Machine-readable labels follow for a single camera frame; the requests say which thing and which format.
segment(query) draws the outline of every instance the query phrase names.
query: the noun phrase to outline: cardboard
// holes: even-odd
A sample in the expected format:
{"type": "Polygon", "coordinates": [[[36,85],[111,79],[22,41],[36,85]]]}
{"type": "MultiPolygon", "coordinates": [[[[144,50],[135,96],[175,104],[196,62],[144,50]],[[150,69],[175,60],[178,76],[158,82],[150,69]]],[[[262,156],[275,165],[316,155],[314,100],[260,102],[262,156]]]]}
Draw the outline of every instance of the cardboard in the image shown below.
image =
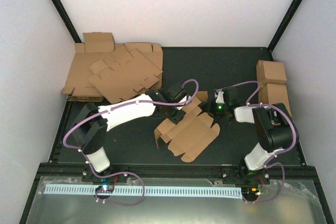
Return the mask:
{"type": "MultiPolygon", "coordinates": [[[[103,70],[102,68],[105,68],[106,66],[113,70],[113,67],[118,67],[118,64],[126,64],[126,62],[129,60],[129,52],[135,49],[143,56],[142,58],[145,59],[146,63],[148,63],[148,61],[151,62],[161,71],[159,75],[155,75],[155,78],[151,75],[146,77],[146,79],[142,82],[143,85],[141,86],[141,89],[136,91],[135,95],[142,94],[149,88],[161,88],[163,52],[159,44],[115,44],[112,33],[83,33],[83,36],[85,43],[75,43],[76,53],[69,70],[66,84],[62,89],[62,94],[67,94],[69,101],[102,101],[104,98],[103,94],[98,91],[98,89],[89,79],[94,75],[100,77],[99,74],[95,74],[95,72],[99,73],[103,70]],[[95,64],[101,60],[105,66],[95,64]]],[[[121,85],[129,85],[127,83],[122,83],[123,80],[121,79],[119,79],[119,81],[121,85]]],[[[102,83],[99,85],[101,89],[106,91],[106,87],[101,86],[102,83]]]]}
{"type": "Polygon", "coordinates": [[[125,46],[94,62],[90,70],[94,73],[90,83],[112,104],[147,91],[160,80],[162,73],[137,49],[128,52],[125,46]]]}
{"type": "MultiPolygon", "coordinates": [[[[204,92],[199,94],[203,99],[207,95],[204,92]]],[[[219,135],[218,124],[213,123],[213,118],[198,107],[201,100],[195,97],[193,101],[182,108],[186,112],[184,119],[174,124],[169,119],[164,120],[155,130],[154,136],[156,145],[161,138],[169,143],[168,149],[175,155],[182,155],[181,160],[192,162],[209,144],[219,135]]]]}
{"type": "Polygon", "coordinates": [[[259,103],[274,104],[282,102],[291,115],[286,85],[266,84],[258,94],[259,103]]]}
{"type": "Polygon", "coordinates": [[[112,33],[83,33],[85,52],[113,52],[114,38],[112,33]]]}
{"type": "Polygon", "coordinates": [[[260,60],[257,63],[257,80],[262,86],[271,84],[286,84],[286,72],[282,62],[260,60]]]}
{"type": "Polygon", "coordinates": [[[199,91],[199,92],[197,92],[196,97],[201,102],[207,102],[207,100],[208,100],[208,92],[207,91],[199,91]]]}

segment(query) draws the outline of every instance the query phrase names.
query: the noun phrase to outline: small cardboard box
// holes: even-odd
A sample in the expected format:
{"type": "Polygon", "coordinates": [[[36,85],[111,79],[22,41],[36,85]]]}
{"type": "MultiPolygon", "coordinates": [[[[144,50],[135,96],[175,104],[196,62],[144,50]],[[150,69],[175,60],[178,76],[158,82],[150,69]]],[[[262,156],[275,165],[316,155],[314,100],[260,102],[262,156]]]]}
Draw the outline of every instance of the small cardboard box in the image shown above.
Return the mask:
{"type": "Polygon", "coordinates": [[[291,115],[286,85],[266,84],[259,91],[259,103],[274,104],[282,102],[291,115]]]}
{"type": "MultiPolygon", "coordinates": [[[[109,79],[109,81],[104,78],[104,81],[98,81],[97,79],[96,81],[92,81],[93,76],[99,76],[103,70],[101,68],[108,67],[112,71],[113,64],[114,67],[117,67],[117,63],[119,65],[126,64],[125,59],[122,59],[122,57],[126,57],[126,59],[129,60],[129,52],[131,51],[133,54],[137,54],[137,52],[138,54],[140,53],[141,56],[137,55],[137,58],[139,59],[142,57],[142,59],[145,61],[145,63],[138,61],[138,68],[142,68],[144,64],[149,67],[149,62],[151,62],[151,66],[149,68],[153,70],[154,67],[156,67],[155,71],[152,72],[155,78],[149,74],[149,76],[145,77],[145,80],[140,80],[140,84],[143,84],[142,89],[138,92],[130,91],[130,95],[125,95],[123,90],[121,90],[120,93],[118,89],[114,90],[114,96],[117,96],[118,98],[113,98],[113,101],[121,101],[125,99],[128,100],[132,98],[132,94],[137,95],[148,90],[148,87],[152,83],[154,84],[150,86],[150,88],[158,89],[161,87],[163,51],[159,44],[115,44],[112,33],[83,33],[83,36],[85,39],[85,44],[75,44],[76,53],[68,73],[66,84],[62,89],[62,94],[67,94],[69,101],[102,101],[104,99],[104,94],[102,94],[102,92],[99,90],[104,90],[105,93],[110,83],[115,83],[116,81],[119,82],[120,86],[133,88],[133,84],[130,85],[125,81],[127,78],[118,80],[109,79]]],[[[133,68],[129,70],[124,67],[123,71],[128,72],[128,74],[133,74],[138,72],[138,69],[133,68]]]]}
{"type": "Polygon", "coordinates": [[[198,107],[201,100],[197,97],[183,107],[186,112],[184,119],[178,124],[174,124],[169,119],[164,120],[154,131],[156,145],[159,137],[169,143],[168,149],[175,155],[182,155],[181,160],[192,162],[199,154],[210,145],[219,135],[218,124],[213,123],[213,118],[207,113],[201,113],[198,107]]]}
{"type": "Polygon", "coordinates": [[[286,72],[282,62],[260,60],[257,63],[257,80],[262,86],[271,84],[286,84],[286,72]]]}

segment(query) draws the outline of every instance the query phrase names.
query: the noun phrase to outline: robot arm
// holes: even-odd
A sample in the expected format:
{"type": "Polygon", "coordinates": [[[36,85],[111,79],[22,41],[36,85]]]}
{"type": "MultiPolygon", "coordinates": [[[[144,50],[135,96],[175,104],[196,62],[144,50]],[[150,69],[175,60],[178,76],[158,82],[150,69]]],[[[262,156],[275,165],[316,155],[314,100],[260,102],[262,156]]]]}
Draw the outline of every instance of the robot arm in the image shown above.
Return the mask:
{"type": "MultiPolygon", "coordinates": [[[[299,133],[284,104],[277,103],[274,106],[290,118],[298,140],[299,133]]],[[[293,141],[291,128],[285,118],[276,110],[267,106],[241,106],[237,107],[234,112],[237,122],[254,123],[256,126],[258,144],[244,158],[248,170],[265,168],[264,164],[267,161],[291,145],[293,141]]]]}
{"type": "Polygon", "coordinates": [[[103,148],[106,132],[122,123],[145,116],[167,116],[176,124],[185,115],[185,112],[181,110],[182,107],[154,105],[151,102],[176,103],[186,101],[187,98],[187,93],[183,88],[175,85],[167,90],[150,90],[146,94],[118,104],[97,107],[94,103],[88,103],[76,117],[73,126],[93,114],[106,110],[108,112],[83,124],[73,135],[94,169],[102,172],[110,166],[110,161],[103,148]]]}

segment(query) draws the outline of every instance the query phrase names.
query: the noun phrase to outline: cardboard box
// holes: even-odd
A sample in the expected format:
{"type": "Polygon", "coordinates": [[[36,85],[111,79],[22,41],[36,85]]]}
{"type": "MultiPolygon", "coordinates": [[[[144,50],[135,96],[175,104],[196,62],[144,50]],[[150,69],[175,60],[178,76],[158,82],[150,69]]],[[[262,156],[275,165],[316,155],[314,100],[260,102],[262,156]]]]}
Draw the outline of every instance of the cardboard box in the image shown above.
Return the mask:
{"type": "Polygon", "coordinates": [[[262,86],[271,84],[286,84],[286,72],[282,62],[260,60],[257,63],[257,80],[262,86]]]}
{"type": "Polygon", "coordinates": [[[274,104],[282,102],[291,115],[286,85],[266,84],[259,91],[259,103],[274,104]]]}
{"type": "MultiPolygon", "coordinates": [[[[112,33],[83,33],[85,38],[84,43],[76,43],[76,53],[72,61],[68,78],[65,87],[62,90],[62,94],[68,95],[69,101],[102,101],[104,99],[103,94],[98,91],[89,79],[94,76],[94,72],[90,69],[96,62],[102,60],[109,68],[116,62],[125,63],[122,61],[121,56],[117,55],[116,50],[118,48],[126,48],[130,51],[137,49],[139,53],[144,56],[146,62],[150,61],[155,65],[161,73],[156,76],[157,82],[151,86],[151,88],[160,88],[162,83],[162,64],[163,64],[163,52],[159,44],[151,43],[126,43],[115,44],[112,33]]],[[[153,79],[149,79],[143,84],[148,87],[148,83],[152,83],[153,79]]],[[[143,87],[135,95],[144,93],[148,88],[143,87]]]]}
{"type": "Polygon", "coordinates": [[[184,119],[174,124],[169,119],[164,120],[155,130],[156,145],[159,137],[169,143],[168,149],[175,155],[182,155],[181,160],[192,162],[199,154],[210,145],[219,135],[218,124],[213,123],[213,118],[207,113],[201,114],[198,105],[201,100],[195,97],[193,101],[183,107],[186,112],[184,119]]]}
{"type": "Polygon", "coordinates": [[[125,46],[93,63],[90,70],[94,75],[89,81],[112,104],[147,91],[160,80],[162,73],[137,49],[128,52],[125,46]]]}

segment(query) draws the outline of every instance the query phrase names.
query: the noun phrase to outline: black table surface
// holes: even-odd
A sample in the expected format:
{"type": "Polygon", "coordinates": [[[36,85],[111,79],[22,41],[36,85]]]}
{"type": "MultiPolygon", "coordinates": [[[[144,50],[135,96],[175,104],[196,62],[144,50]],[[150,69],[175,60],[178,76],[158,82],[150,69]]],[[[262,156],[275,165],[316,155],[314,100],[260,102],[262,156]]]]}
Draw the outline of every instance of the black table surface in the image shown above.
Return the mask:
{"type": "MultiPolygon", "coordinates": [[[[266,48],[163,48],[163,83],[169,87],[183,83],[188,79],[199,82],[199,90],[214,90],[248,80],[256,80],[258,60],[271,60],[266,48]]],[[[255,84],[241,86],[238,89],[241,102],[255,90],[255,84]]],[[[192,93],[194,85],[186,89],[192,93]]],[[[251,102],[258,102],[257,95],[251,102]]],[[[108,105],[108,101],[97,105],[108,105]]],[[[73,102],[65,132],[85,105],[73,102]]],[[[159,141],[157,149],[154,129],[164,119],[139,118],[112,129],[107,133],[104,149],[112,164],[156,164],[156,165],[237,165],[242,157],[252,151],[257,144],[255,126],[248,123],[233,122],[228,126],[220,124],[219,136],[191,163],[181,161],[159,141]]],[[[69,144],[75,145],[72,136],[69,144]]],[[[298,151],[292,151],[276,158],[284,165],[300,165],[298,151]]],[[[84,163],[83,156],[76,150],[63,147],[60,151],[60,163],[84,163]]]]}

